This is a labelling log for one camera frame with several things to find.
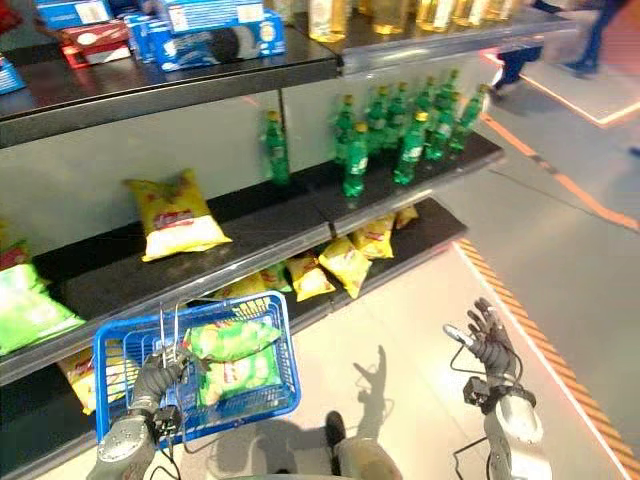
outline blue shopping basket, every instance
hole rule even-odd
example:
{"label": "blue shopping basket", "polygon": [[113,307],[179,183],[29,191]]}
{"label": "blue shopping basket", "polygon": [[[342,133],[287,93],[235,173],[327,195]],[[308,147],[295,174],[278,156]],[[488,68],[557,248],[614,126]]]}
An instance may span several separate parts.
{"label": "blue shopping basket", "polygon": [[223,398],[215,405],[202,405],[197,395],[199,372],[190,365],[183,382],[174,385],[163,400],[163,404],[177,404],[182,413],[182,435],[172,438],[172,443],[293,411],[300,403],[300,382],[282,294],[265,292],[194,308],[176,306],[157,315],[109,322],[96,333],[93,354],[98,442],[112,422],[127,411],[138,369],[149,354],[161,349],[163,341],[166,346],[182,343],[189,328],[227,321],[264,322],[280,330],[280,338],[268,347],[274,349],[280,384]]}

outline gray floor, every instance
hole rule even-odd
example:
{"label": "gray floor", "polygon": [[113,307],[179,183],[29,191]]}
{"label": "gray floor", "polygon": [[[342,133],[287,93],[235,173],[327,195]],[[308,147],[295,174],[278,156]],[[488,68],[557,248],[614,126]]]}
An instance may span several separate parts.
{"label": "gray floor", "polygon": [[[640,119],[601,129],[528,85],[490,114],[605,207],[640,217],[640,160],[627,152],[640,144]],[[593,214],[486,125],[478,130],[507,161],[438,198],[639,454],[640,235]]]}

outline soda bottle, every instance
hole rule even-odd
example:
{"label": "soda bottle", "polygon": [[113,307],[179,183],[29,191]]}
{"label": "soda bottle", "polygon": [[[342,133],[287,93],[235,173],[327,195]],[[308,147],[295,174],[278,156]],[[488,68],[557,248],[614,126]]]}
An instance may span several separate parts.
{"label": "soda bottle", "polygon": [[416,112],[429,112],[435,96],[435,79],[427,77],[427,83],[416,97]]}
{"label": "soda bottle", "polygon": [[400,82],[398,93],[391,100],[387,112],[387,126],[383,147],[390,150],[398,148],[398,142],[404,136],[404,123],[407,116],[407,83]]}
{"label": "soda bottle", "polygon": [[455,92],[456,80],[458,79],[458,74],[459,74],[458,69],[454,68],[453,70],[451,70],[451,73],[449,74],[449,78],[447,79],[447,81],[440,86],[440,90],[438,90],[438,93],[436,94],[436,99],[434,102],[435,107],[439,111],[443,111],[449,108],[449,103],[451,103],[451,95],[453,94],[453,92]]}
{"label": "soda bottle", "polygon": [[393,171],[393,181],[407,185],[413,180],[416,163],[420,161],[424,147],[424,129],[429,114],[416,112],[409,131],[404,137],[402,153]]}
{"label": "soda bottle", "polygon": [[373,100],[369,113],[367,113],[367,122],[369,123],[369,139],[367,144],[369,155],[379,153],[384,142],[384,127],[387,117],[387,93],[387,87],[382,86],[378,88],[378,95]]}
{"label": "soda bottle", "polygon": [[444,150],[449,142],[453,124],[455,123],[454,106],[457,105],[457,102],[458,92],[453,92],[449,108],[442,110],[438,115],[438,122],[435,130],[431,134],[429,147],[425,155],[429,161],[436,162],[444,155]]}
{"label": "soda bottle", "polygon": [[451,134],[451,140],[449,141],[449,147],[451,150],[455,152],[461,152],[464,150],[464,146],[467,143],[467,137],[471,132],[471,126],[482,111],[484,97],[488,91],[489,87],[487,85],[479,85],[476,94],[465,105],[460,119],[453,127],[453,133]]}
{"label": "soda bottle", "polygon": [[289,183],[287,142],[280,126],[280,114],[275,110],[270,110],[267,114],[266,144],[271,164],[271,180],[276,185],[287,185]]}
{"label": "soda bottle", "polygon": [[358,122],[355,137],[349,144],[342,183],[342,191],[347,197],[357,197],[364,190],[362,177],[367,169],[367,154],[367,124]]}
{"label": "soda bottle", "polygon": [[336,121],[336,156],[334,161],[338,165],[344,165],[347,161],[347,151],[349,143],[353,138],[353,124],[355,115],[353,114],[353,95],[345,95],[342,102],[342,109]]}

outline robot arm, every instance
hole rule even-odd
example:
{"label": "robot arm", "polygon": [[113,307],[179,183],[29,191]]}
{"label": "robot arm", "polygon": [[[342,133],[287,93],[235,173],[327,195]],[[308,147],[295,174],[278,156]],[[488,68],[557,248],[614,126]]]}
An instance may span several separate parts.
{"label": "robot arm", "polygon": [[536,399],[520,384],[522,370],[516,375],[519,358],[497,310],[483,298],[474,305],[482,318],[467,312],[474,321],[469,324],[472,335],[451,325],[445,325],[444,331],[485,367],[487,381],[471,377],[464,387],[464,398],[485,415],[491,479],[550,480],[551,467],[541,448],[542,423],[534,411]]}
{"label": "robot arm", "polygon": [[182,347],[151,354],[133,386],[129,411],[117,419],[98,445],[98,460],[88,480],[142,480],[158,438],[180,425],[176,407],[159,410],[167,389],[180,381],[192,354]]}

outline green chip bag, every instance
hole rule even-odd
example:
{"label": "green chip bag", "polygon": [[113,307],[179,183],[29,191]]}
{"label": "green chip bag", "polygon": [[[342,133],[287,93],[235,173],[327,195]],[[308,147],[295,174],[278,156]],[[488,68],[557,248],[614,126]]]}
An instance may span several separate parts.
{"label": "green chip bag", "polygon": [[235,362],[211,364],[210,371],[200,377],[198,401],[214,405],[220,399],[280,383],[275,347],[265,348]]}
{"label": "green chip bag", "polygon": [[280,330],[262,322],[225,322],[192,328],[186,347],[199,358],[234,362],[268,347]]}
{"label": "green chip bag", "polygon": [[0,355],[83,323],[47,296],[32,265],[0,272]]}

